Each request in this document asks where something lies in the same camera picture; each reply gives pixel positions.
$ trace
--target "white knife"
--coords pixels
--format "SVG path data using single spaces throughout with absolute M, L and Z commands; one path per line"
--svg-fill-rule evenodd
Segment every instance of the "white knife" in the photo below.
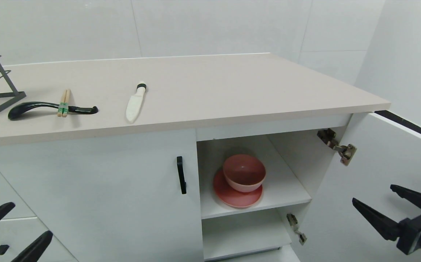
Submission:
M 139 115 L 139 111 L 141 110 L 141 105 L 143 104 L 144 93 L 146 92 L 146 83 L 140 81 L 139 84 L 136 86 L 136 94 L 132 95 L 129 98 L 128 105 L 126 106 L 126 119 L 131 124 L 134 123 L 136 118 Z

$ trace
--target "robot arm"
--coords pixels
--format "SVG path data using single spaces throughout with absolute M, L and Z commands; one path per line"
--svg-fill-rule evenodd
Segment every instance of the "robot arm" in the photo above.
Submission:
M 421 209 L 421 193 L 396 184 L 392 184 L 390 189 Z M 403 253 L 409 255 L 421 249 L 421 215 L 397 223 L 355 198 L 352 203 L 385 240 L 395 241 L 399 238 L 396 247 Z

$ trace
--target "black ladle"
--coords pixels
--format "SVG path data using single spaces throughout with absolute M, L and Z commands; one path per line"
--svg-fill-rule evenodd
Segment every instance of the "black ladle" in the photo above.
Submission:
M 47 102 L 25 102 L 14 106 L 14 108 L 10 109 L 8 112 L 8 119 L 14 120 L 19 118 L 24 112 L 29 111 L 36 107 L 52 107 L 52 108 L 59 108 L 59 104 L 56 103 L 47 103 Z M 72 113 L 84 114 L 84 115 L 92 115 L 99 112 L 96 106 L 92 108 L 89 107 L 78 107 L 78 106 L 69 106 L 68 111 Z

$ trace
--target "lower shelf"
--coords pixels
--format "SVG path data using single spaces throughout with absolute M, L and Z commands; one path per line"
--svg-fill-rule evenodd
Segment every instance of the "lower shelf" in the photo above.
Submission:
M 275 209 L 202 220 L 204 260 L 213 261 L 291 244 Z
M 277 250 L 232 258 L 225 262 L 300 262 L 291 246 Z

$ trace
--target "pink bowl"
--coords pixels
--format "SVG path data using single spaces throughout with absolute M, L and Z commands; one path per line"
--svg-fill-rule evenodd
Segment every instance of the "pink bowl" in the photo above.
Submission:
M 254 191 L 265 179 L 264 164 L 250 155 L 230 156 L 225 160 L 223 170 L 227 183 L 239 192 Z

